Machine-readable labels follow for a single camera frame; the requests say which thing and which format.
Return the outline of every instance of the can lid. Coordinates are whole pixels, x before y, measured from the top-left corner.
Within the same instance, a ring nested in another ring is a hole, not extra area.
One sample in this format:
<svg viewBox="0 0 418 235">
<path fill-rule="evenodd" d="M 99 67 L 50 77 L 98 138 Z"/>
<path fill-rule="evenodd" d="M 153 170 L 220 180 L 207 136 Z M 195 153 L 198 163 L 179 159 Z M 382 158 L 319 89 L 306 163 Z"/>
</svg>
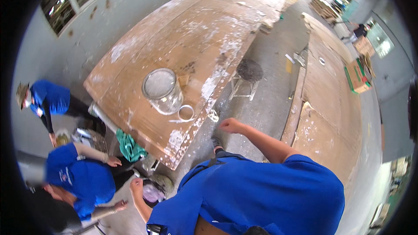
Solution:
<svg viewBox="0 0 418 235">
<path fill-rule="evenodd" d="M 175 86 L 175 73 L 168 68 L 151 71 L 142 83 L 142 92 L 148 99 L 157 100 L 166 97 Z"/>
</svg>

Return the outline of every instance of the wooden workbench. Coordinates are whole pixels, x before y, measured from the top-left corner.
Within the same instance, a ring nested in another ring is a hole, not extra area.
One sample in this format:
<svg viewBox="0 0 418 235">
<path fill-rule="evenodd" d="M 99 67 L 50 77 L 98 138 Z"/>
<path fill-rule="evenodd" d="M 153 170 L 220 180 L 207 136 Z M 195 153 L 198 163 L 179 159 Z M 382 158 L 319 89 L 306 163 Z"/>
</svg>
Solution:
<svg viewBox="0 0 418 235">
<path fill-rule="evenodd" d="M 284 0 L 172 0 L 126 33 L 84 86 L 108 117 L 161 163 L 175 170 L 207 113 L 230 80 L 261 23 L 280 18 Z M 141 91 L 160 67 L 189 75 L 183 104 L 194 120 L 156 111 Z"/>
</svg>

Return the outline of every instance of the metal pipe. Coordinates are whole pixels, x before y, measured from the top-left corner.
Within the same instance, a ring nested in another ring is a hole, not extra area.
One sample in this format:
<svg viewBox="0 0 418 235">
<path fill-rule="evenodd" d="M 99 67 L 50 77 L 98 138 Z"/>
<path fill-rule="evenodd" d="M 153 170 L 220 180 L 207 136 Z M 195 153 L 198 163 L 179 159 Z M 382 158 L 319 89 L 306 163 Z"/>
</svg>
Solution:
<svg viewBox="0 0 418 235">
<path fill-rule="evenodd" d="M 115 123 L 100 109 L 96 102 L 91 103 L 91 109 L 97 114 L 97 116 L 102 119 L 103 123 L 109 128 L 114 134 L 119 129 Z"/>
</svg>

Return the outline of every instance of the metal can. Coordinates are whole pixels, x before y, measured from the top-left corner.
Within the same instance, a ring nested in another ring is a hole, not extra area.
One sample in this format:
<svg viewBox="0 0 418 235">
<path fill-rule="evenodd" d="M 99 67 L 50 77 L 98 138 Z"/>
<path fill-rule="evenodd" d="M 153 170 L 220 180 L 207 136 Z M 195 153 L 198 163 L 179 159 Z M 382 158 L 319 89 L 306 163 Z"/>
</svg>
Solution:
<svg viewBox="0 0 418 235">
<path fill-rule="evenodd" d="M 178 112 L 184 98 L 175 73 L 168 68 L 151 71 L 142 83 L 142 93 L 164 115 Z"/>
</svg>

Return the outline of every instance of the blue shirt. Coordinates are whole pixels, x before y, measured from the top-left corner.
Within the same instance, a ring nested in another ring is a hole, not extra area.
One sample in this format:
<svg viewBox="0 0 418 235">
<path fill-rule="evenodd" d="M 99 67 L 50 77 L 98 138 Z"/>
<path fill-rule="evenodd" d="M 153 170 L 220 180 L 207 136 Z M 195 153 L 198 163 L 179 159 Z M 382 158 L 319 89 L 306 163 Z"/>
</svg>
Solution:
<svg viewBox="0 0 418 235">
<path fill-rule="evenodd" d="M 177 194 L 153 208 L 148 224 L 161 225 L 162 235 L 193 234 L 201 215 L 228 234 L 243 234 L 252 226 L 280 235 L 337 230 L 343 185 L 310 158 L 296 154 L 271 164 L 224 157 L 218 158 L 222 164 L 205 169 L 208 163 L 185 175 Z"/>
<path fill-rule="evenodd" d="M 30 92 L 35 100 L 30 109 L 37 115 L 36 110 L 42 109 L 42 102 L 46 99 L 49 103 L 50 114 L 65 114 L 70 105 L 70 89 L 58 86 L 47 80 L 38 80 L 31 87 Z"/>
<path fill-rule="evenodd" d="M 74 209 L 80 220 L 89 220 L 96 205 L 112 199 L 116 187 L 107 164 L 91 159 L 77 160 L 77 156 L 73 143 L 50 152 L 46 160 L 46 182 L 76 196 Z"/>
</svg>

